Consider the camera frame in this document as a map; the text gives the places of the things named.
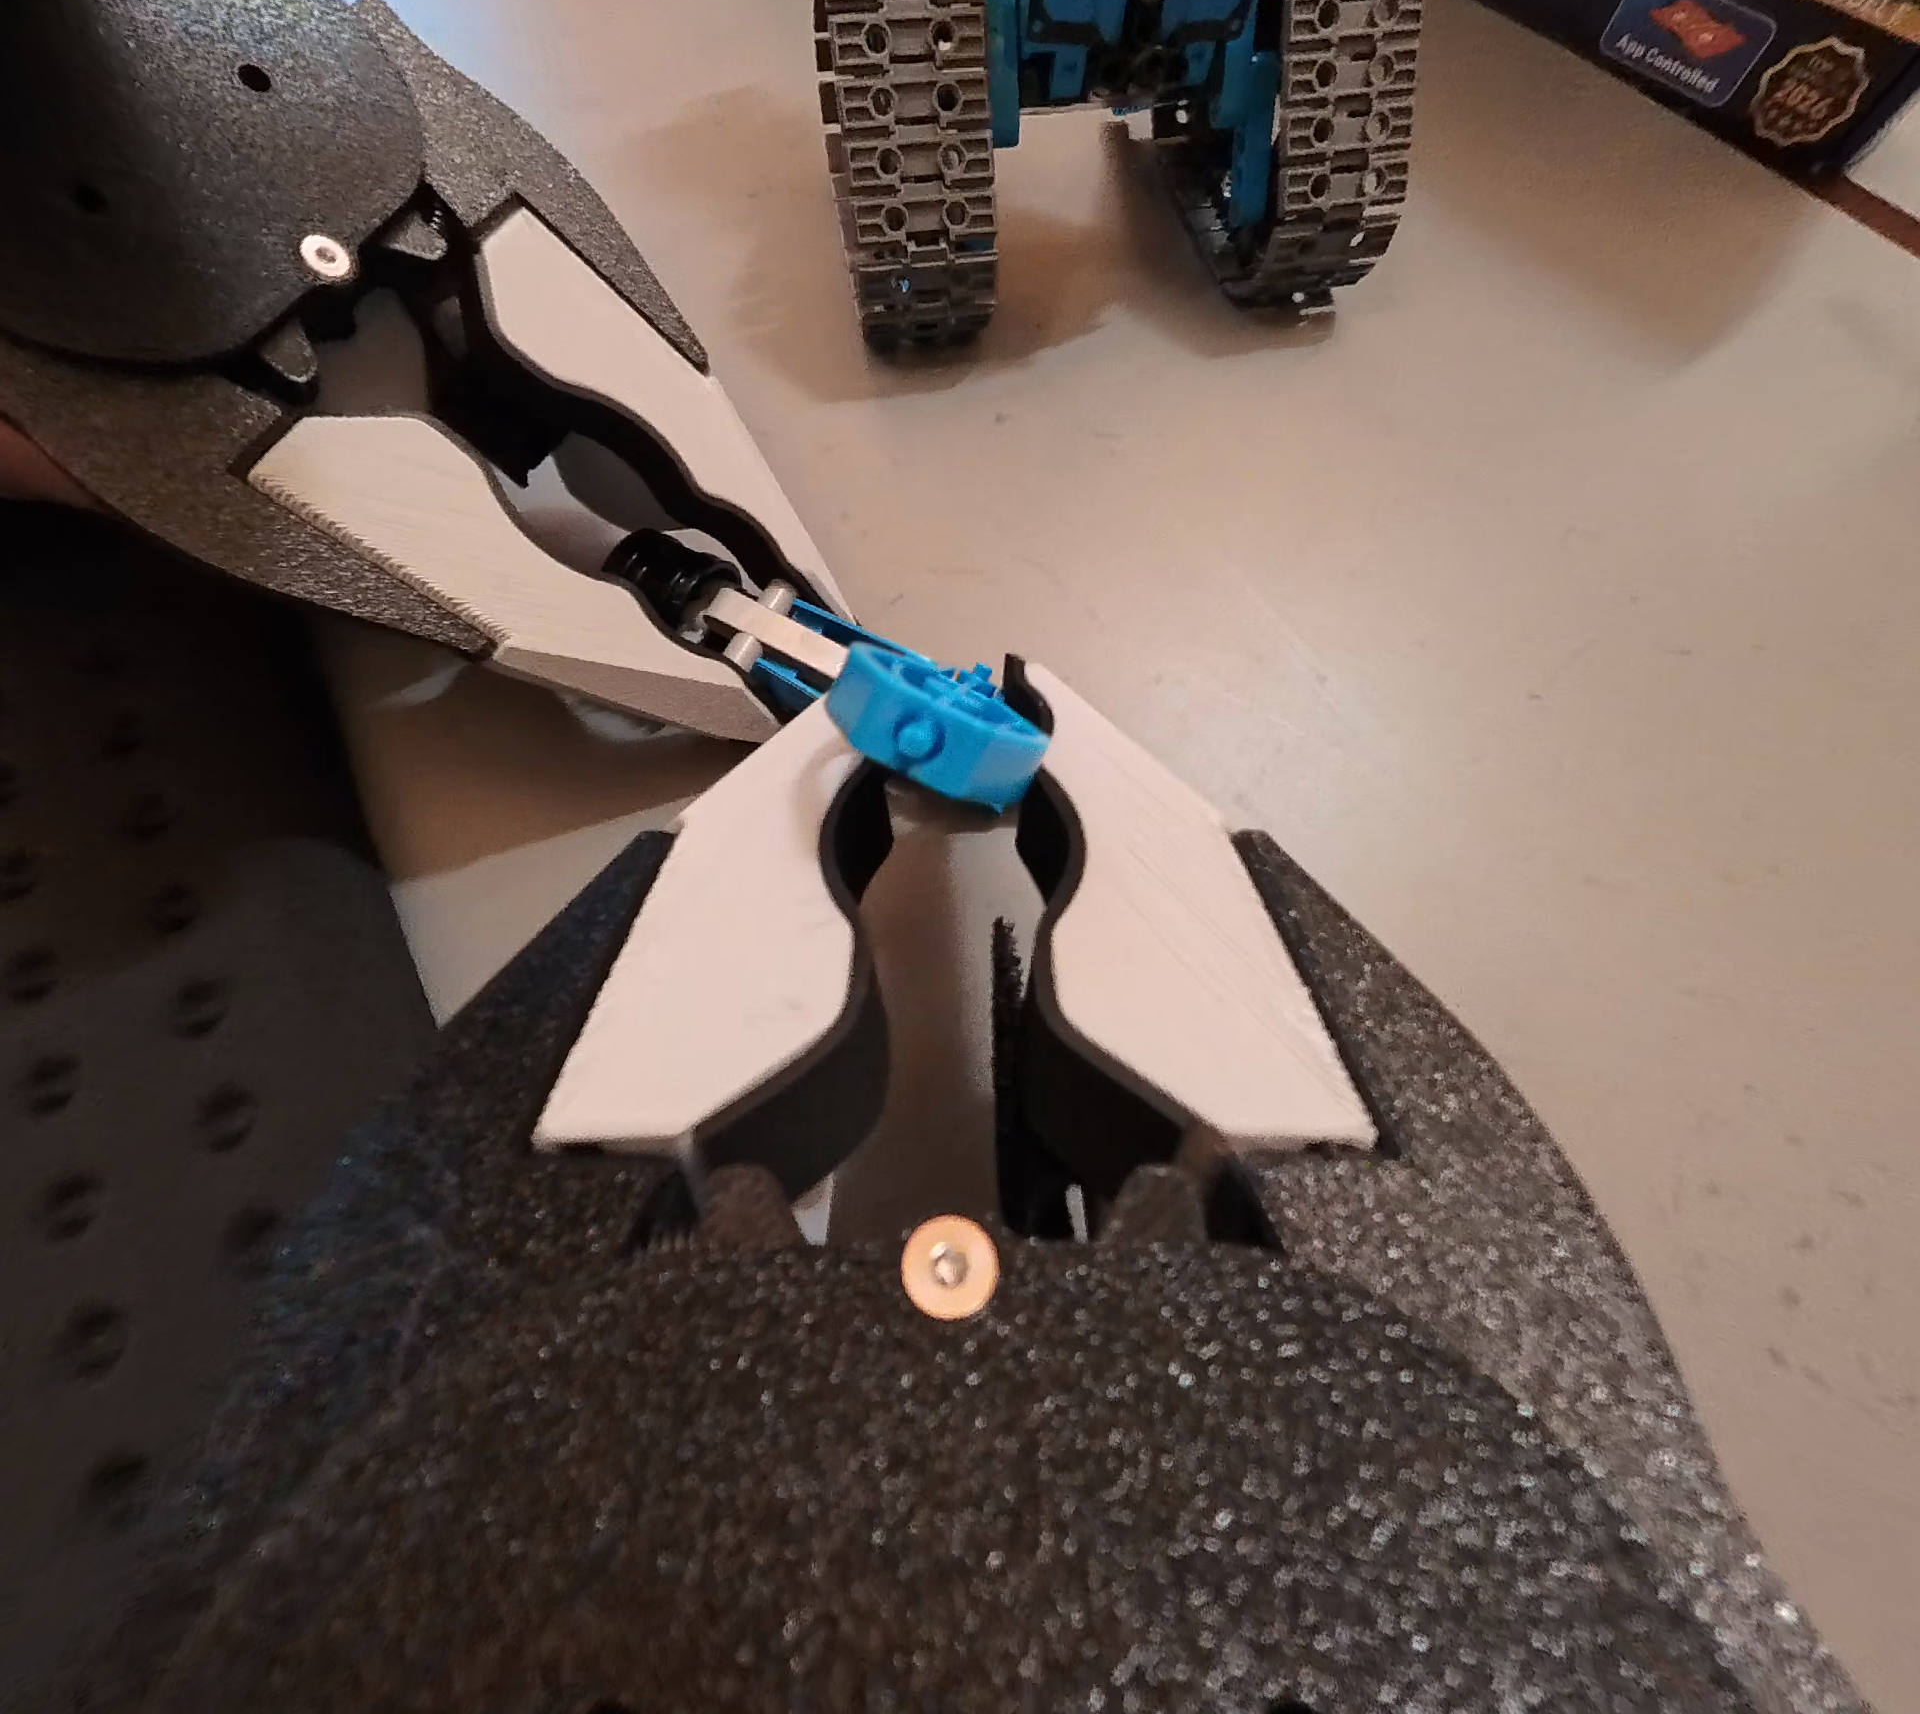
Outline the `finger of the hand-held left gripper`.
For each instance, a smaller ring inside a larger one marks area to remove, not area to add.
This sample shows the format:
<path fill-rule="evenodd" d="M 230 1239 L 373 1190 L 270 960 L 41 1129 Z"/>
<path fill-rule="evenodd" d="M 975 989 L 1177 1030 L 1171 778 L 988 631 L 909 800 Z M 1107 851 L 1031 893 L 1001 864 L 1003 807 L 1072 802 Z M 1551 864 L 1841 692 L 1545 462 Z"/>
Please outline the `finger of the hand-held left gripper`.
<path fill-rule="evenodd" d="M 510 675 L 725 741 L 777 718 L 729 664 L 670 638 L 622 584 L 543 549 L 485 462 L 419 415 L 306 415 L 252 485 L 474 625 Z"/>
<path fill-rule="evenodd" d="M 576 435 L 667 514 L 721 542 L 757 584 L 793 582 L 853 615 L 726 390 L 528 206 L 478 237 L 451 390 L 516 481 Z"/>

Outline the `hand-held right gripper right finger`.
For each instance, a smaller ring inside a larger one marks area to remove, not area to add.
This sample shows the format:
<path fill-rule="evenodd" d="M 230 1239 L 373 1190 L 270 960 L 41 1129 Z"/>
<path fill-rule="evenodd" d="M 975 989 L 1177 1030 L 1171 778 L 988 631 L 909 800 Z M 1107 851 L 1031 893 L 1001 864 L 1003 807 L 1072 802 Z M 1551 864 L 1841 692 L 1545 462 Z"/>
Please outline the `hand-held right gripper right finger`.
<path fill-rule="evenodd" d="M 1255 1166 L 1370 1153 L 1380 1124 L 1255 874 L 1255 841 L 1062 677 L 1019 813 L 1038 896 L 1003 1053 L 1003 1215 L 1031 1236 L 1271 1236 Z"/>

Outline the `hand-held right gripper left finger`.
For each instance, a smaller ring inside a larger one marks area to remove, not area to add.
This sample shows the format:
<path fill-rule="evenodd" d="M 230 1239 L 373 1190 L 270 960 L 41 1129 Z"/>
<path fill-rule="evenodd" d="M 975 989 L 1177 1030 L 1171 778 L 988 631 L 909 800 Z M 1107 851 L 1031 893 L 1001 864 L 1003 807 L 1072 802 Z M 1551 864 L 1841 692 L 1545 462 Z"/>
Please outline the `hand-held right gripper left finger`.
<path fill-rule="evenodd" d="M 680 815 L 534 1143 L 816 1190 L 887 1097 L 860 900 L 892 846 L 885 771 L 816 701 Z"/>

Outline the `blue grey brick assembly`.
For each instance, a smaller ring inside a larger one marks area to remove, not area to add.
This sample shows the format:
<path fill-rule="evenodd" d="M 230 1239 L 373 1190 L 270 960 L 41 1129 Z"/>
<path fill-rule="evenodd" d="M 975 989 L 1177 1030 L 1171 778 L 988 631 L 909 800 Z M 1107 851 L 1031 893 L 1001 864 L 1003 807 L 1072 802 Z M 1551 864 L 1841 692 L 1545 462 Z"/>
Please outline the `blue grey brick assembly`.
<path fill-rule="evenodd" d="M 804 602 L 782 579 L 751 592 L 730 558 L 667 530 L 632 530 L 606 553 L 603 571 L 632 587 L 685 643 L 738 669 L 779 720 L 826 693 L 855 646 L 902 650 Z"/>

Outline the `blue round brick piece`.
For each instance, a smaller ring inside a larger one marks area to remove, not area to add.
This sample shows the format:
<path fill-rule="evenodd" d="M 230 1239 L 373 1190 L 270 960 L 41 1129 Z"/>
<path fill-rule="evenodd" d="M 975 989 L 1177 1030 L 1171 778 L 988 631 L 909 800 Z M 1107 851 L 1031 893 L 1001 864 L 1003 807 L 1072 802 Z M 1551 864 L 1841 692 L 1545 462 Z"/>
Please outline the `blue round brick piece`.
<path fill-rule="evenodd" d="M 1045 765 L 1049 731 L 1007 701 L 987 666 L 856 643 L 825 701 L 865 757 L 953 800 L 1007 809 Z"/>

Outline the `white desk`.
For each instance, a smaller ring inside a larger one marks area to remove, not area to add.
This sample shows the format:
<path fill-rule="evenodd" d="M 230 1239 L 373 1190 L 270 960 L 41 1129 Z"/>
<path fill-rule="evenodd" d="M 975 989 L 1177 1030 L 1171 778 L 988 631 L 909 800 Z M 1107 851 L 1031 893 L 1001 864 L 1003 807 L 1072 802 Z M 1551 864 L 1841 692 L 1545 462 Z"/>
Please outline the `white desk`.
<path fill-rule="evenodd" d="M 1225 304 L 1074 113 L 1001 162 L 979 348 L 891 366 L 809 0 L 390 1 L 622 215 L 862 620 L 1037 656 L 1493 1050 L 1916 1710 L 1916 260 L 1433 0 L 1333 319 Z"/>

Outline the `black dimpled mat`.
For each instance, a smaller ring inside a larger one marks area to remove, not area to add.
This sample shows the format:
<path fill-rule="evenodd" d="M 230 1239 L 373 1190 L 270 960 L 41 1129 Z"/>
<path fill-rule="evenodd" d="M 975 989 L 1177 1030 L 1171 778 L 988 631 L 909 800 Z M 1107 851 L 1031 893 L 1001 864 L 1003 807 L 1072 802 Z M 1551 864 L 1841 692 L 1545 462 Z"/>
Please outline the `black dimpled mat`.
<path fill-rule="evenodd" d="M 286 1221 L 435 1023 L 306 623 L 3 521 L 3 1662 L 120 1616 Z"/>

